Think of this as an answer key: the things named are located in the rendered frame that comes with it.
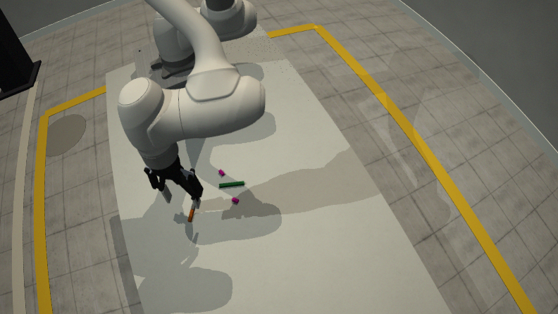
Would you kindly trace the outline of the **orange rod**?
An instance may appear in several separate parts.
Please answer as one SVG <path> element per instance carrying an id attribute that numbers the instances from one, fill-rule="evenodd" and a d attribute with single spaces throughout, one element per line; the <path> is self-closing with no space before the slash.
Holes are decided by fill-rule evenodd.
<path id="1" fill-rule="evenodd" d="M 188 220 L 187 220 L 188 222 L 192 222 L 193 215 L 194 215 L 194 210 L 191 209 Z"/>

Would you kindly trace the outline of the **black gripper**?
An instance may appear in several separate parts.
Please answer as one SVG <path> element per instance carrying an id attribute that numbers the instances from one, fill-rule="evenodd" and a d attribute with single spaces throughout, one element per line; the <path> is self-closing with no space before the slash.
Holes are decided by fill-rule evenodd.
<path id="1" fill-rule="evenodd" d="M 199 209 L 203 186 L 195 175 L 195 169 L 184 170 L 180 164 L 179 155 L 169 167 L 163 170 L 153 170 L 145 166 L 145 173 L 147 174 L 153 189 L 159 189 L 167 203 L 171 202 L 172 194 L 165 184 L 166 180 L 172 180 L 180 186 L 191 196 L 191 199 L 196 207 Z M 159 176 L 159 180 L 158 177 Z"/>

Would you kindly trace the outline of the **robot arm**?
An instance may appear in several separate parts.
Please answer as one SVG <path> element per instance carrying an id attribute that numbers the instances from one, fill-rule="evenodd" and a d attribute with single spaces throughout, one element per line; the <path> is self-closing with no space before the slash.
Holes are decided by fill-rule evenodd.
<path id="1" fill-rule="evenodd" d="M 266 93 L 257 79 L 240 76 L 221 44 L 256 28 L 253 4 L 203 0 L 193 8 L 186 0 L 145 1 L 156 10 L 153 33 L 160 58 L 151 69 L 162 68 L 163 79 L 193 69 L 182 89 L 162 89 L 138 77 L 120 91 L 118 114 L 127 138 L 146 166 L 162 170 L 178 157 L 177 142 L 255 123 L 264 114 Z"/>

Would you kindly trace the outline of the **dark green rod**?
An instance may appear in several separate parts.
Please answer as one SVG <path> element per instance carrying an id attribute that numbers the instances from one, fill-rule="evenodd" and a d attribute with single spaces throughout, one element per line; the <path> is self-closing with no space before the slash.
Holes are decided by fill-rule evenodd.
<path id="1" fill-rule="evenodd" d="M 244 181 L 241 182 L 229 182 L 229 183 L 222 183 L 219 184 L 220 188 L 224 188 L 224 187 L 236 187 L 236 186 L 242 186 L 244 185 Z"/>

